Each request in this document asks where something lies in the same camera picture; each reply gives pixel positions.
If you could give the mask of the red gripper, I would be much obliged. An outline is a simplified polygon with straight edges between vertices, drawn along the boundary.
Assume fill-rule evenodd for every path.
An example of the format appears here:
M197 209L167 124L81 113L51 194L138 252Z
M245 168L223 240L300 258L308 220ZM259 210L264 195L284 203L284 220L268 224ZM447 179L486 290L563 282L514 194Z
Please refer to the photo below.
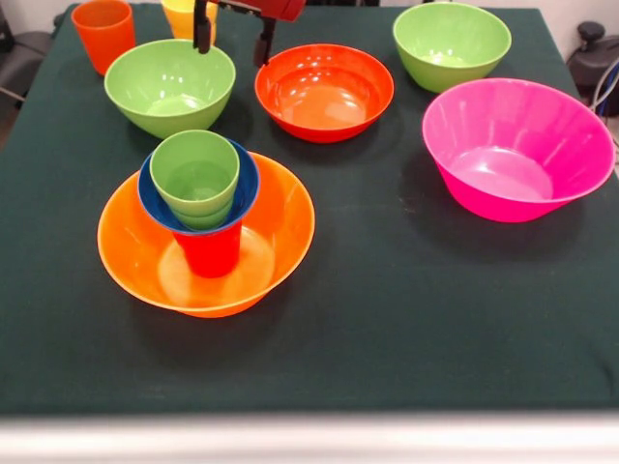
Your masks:
M272 42L278 21L295 21L306 6L305 0L219 0L215 1L222 9L237 13L262 17L263 28L256 40L253 63L262 67L269 63ZM211 21L207 15L207 0L195 0L192 18L192 46L200 54L211 48Z

